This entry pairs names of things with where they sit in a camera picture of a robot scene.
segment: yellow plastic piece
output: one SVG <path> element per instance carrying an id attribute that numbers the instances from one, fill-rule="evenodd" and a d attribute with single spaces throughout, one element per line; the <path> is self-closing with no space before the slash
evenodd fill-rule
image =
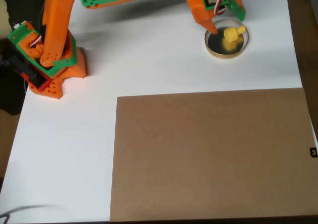
<path id="1" fill-rule="evenodd" d="M 243 41 L 244 41 L 244 39 L 242 36 L 240 36 L 238 39 L 236 39 L 235 41 L 230 42 L 230 43 L 226 39 L 223 39 L 222 46 L 225 50 L 232 51 L 232 50 L 236 49 L 238 44 L 243 42 Z"/>
<path id="2" fill-rule="evenodd" d="M 242 25 L 239 28 L 230 27 L 224 30 L 224 37 L 226 41 L 233 42 L 239 38 L 240 34 L 243 34 L 246 31 L 246 28 Z"/>

